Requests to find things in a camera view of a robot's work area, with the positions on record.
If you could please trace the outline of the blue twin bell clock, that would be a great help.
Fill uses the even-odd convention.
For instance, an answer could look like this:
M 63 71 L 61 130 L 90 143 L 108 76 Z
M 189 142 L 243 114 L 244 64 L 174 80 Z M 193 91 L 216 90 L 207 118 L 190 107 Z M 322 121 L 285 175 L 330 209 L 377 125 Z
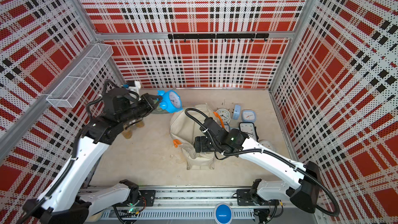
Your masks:
M 168 113 L 176 113 L 183 110 L 181 98 L 176 91 L 158 90 L 157 95 L 162 97 L 162 100 L 159 103 L 160 109 L 165 110 Z

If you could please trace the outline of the cream canvas tote bag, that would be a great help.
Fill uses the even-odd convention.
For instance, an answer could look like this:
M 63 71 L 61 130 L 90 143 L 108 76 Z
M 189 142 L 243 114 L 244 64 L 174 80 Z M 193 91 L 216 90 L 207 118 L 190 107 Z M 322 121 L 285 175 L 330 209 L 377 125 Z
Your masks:
M 176 140 L 187 161 L 187 170 L 213 170 L 215 156 L 212 152 L 196 152 L 194 141 L 197 136 L 203 136 L 200 126 L 190 119 L 184 110 L 174 113 L 170 121 L 170 136 Z

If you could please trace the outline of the white round alarm clock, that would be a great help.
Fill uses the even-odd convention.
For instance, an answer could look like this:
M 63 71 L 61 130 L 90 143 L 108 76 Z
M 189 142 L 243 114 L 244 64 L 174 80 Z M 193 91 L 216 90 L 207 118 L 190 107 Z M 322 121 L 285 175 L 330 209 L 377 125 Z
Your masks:
M 231 113 L 226 108 L 220 108 L 216 110 L 216 113 L 220 116 L 223 123 L 230 123 Z

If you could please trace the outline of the black rectangular alarm clock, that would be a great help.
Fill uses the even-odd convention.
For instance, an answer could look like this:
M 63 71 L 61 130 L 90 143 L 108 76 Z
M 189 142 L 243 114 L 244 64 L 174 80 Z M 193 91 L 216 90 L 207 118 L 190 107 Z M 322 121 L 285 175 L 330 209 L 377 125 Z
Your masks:
M 252 122 L 241 122 L 239 124 L 239 129 L 241 132 L 244 132 L 248 134 L 251 138 L 253 138 L 255 141 L 258 141 L 258 135 L 257 135 L 257 130 L 256 126 Z

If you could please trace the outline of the light blue alarm clock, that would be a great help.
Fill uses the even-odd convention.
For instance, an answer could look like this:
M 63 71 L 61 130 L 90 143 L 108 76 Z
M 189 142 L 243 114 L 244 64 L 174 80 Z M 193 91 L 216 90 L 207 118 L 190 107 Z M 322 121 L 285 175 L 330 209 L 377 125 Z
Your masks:
M 239 104 L 235 104 L 233 108 L 232 119 L 238 120 L 240 117 L 240 113 L 241 113 L 241 106 Z

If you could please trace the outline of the white blue oval clock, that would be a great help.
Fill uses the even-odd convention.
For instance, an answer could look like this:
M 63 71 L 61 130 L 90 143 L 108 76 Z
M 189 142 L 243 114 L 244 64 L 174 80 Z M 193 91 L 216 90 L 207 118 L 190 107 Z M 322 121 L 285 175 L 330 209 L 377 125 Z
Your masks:
M 243 122 L 254 123 L 257 120 L 257 115 L 253 110 L 243 110 L 241 113 L 241 119 Z

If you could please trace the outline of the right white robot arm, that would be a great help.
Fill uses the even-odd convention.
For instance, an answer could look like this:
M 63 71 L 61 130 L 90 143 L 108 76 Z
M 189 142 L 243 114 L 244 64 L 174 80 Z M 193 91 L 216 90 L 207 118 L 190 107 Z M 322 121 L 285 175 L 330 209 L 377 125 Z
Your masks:
M 214 153 L 219 153 L 224 159 L 239 157 L 255 163 L 256 165 L 273 173 L 284 181 L 281 193 L 270 196 L 262 193 L 259 189 L 260 181 L 254 182 L 252 198 L 255 202 L 259 199 L 265 201 L 288 199 L 294 206 L 307 212 L 314 213 L 316 210 L 337 217 L 341 210 L 337 199 L 331 191 L 323 185 L 320 178 L 320 169 L 313 163 L 303 164 L 283 157 L 282 155 L 264 147 L 250 137 L 247 133 L 237 129 L 226 131 L 216 121 L 208 116 L 203 121 L 195 118 L 191 112 L 205 114 L 195 108 L 187 108 L 185 115 L 197 123 L 200 131 L 207 139 Z

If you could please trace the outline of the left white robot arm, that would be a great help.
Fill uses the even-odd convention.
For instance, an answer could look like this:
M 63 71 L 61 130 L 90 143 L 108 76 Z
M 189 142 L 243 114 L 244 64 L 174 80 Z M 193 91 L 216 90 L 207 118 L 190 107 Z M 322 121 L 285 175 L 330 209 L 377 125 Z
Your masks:
M 88 174 L 125 127 L 141 122 L 161 101 L 160 95 L 139 95 L 105 80 L 101 96 L 86 105 L 90 121 L 75 136 L 70 158 L 38 198 L 26 201 L 18 223 L 35 217 L 42 224 L 83 224 L 94 207 L 77 197 Z

